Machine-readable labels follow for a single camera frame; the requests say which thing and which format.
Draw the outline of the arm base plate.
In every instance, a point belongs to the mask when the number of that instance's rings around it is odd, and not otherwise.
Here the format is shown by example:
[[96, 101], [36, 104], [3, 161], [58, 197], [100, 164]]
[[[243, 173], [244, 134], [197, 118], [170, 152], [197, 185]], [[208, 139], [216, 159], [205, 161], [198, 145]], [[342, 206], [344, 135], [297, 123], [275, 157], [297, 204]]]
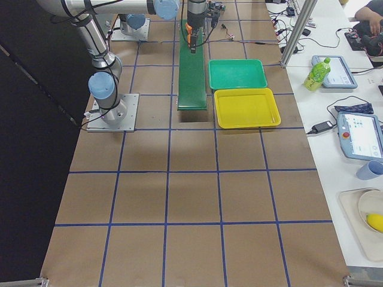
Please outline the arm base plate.
[[150, 19], [145, 19], [145, 23], [138, 29], [131, 28], [128, 24], [120, 24], [120, 19], [116, 20], [111, 36], [112, 41], [133, 41], [147, 42], [150, 27]]
[[120, 103], [106, 115], [99, 105], [93, 101], [92, 109], [96, 112], [87, 116], [86, 130], [88, 132], [133, 132], [139, 103], [139, 94], [119, 94]]

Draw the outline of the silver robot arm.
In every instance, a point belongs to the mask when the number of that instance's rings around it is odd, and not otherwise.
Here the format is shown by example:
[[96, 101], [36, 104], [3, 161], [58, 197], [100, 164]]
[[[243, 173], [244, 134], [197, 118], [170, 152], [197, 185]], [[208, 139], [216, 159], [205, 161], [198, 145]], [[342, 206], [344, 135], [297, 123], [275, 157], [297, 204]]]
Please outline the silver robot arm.
[[[153, 1], [151, 5], [154, 13], [165, 20], [175, 18], [180, 9], [179, 1]], [[208, 5], [206, 1], [187, 1], [187, 22], [183, 32], [187, 32], [185, 41], [188, 43], [190, 52], [195, 54], [197, 49], [197, 38], [200, 28], [203, 26]], [[138, 30], [145, 24], [146, 18], [143, 14], [130, 13], [120, 14], [120, 26], [127, 32], [128, 29]]]
[[54, 16], [65, 17], [85, 42], [96, 73], [88, 86], [95, 98], [100, 118], [108, 125], [119, 124], [126, 116], [127, 105], [118, 93], [122, 73], [120, 59], [110, 52], [94, 15], [96, 14], [151, 14], [164, 20], [175, 18], [179, 1], [38, 1], [38, 4]]

